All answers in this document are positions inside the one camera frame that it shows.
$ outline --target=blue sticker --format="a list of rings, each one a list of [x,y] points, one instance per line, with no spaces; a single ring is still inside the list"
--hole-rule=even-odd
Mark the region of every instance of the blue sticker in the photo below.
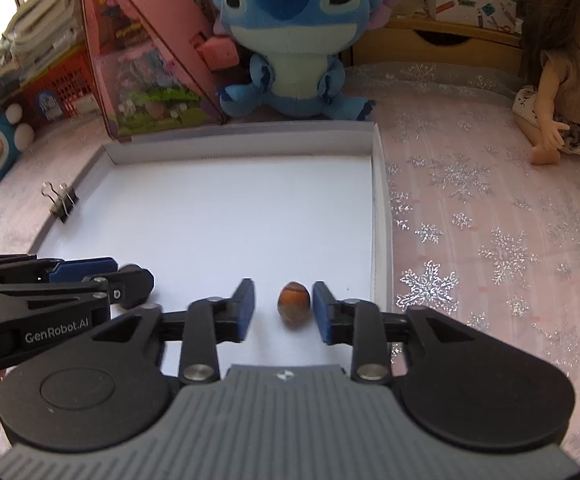
[[[39,92],[35,97],[37,113],[48,121],[56,121],[64,116],[59,98],[50,91]]]
[[[494,7],[492,6],[492,4],[484,5],[483,7],[481,7],[481,10],[486,16],[491,16],[494,14]]]

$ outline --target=drawer handle cutout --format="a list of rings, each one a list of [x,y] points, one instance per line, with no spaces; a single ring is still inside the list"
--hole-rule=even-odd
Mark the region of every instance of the drawer handle cutout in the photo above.
[[[414,32],[423,41],[435,46],[457,46],[470,40],[469,36],[460,36],[459,34],[449,34],[447,32],[431,32],[429,30],[415,30]]]

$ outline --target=doll hair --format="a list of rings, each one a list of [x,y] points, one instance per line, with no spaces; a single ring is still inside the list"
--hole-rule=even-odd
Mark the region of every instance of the doll hair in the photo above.
[[[579,39],[580,0],[526,0],[525,14],[521,39],[524,76],[538,86],[541,51],[566,49]]]

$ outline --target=plush toy belly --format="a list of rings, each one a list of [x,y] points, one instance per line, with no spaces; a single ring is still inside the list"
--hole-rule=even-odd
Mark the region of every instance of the plush toy belly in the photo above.
[[[279,97],[309,99],[318,95],[321,76],[328,69],[328,57],[305,54],[265,54],[275,80],[272,93]]]

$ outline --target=red plastic basket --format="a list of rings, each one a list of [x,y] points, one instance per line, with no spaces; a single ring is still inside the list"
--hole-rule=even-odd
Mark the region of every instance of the red plastic basket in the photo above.
[[[27,83],[20,92],[17,101],[24,108],[24,117],[33,128],[39,128],[52,120],[75,117],[79,114],[75,102],[92,96],[96,87],[88,53],[84,44],[76,46],[54,65]],[[58,110],[51,110],[44,105],[54,102]]]

